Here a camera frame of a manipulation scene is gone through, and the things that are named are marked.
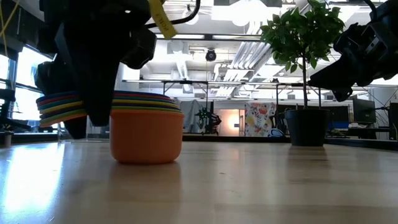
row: wooden table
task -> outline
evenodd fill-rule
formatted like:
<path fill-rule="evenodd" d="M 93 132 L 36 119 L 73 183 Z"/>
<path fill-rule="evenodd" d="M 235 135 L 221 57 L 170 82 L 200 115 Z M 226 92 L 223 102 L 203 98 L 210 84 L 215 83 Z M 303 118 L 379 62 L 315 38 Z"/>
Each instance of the wooden table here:
<path fill-rule="evenodd" d="M 108 143 L 0 151 L 0 223 L 396 223 L 398 154 L 185 142 L 177 162 L 122 166 Z"/>

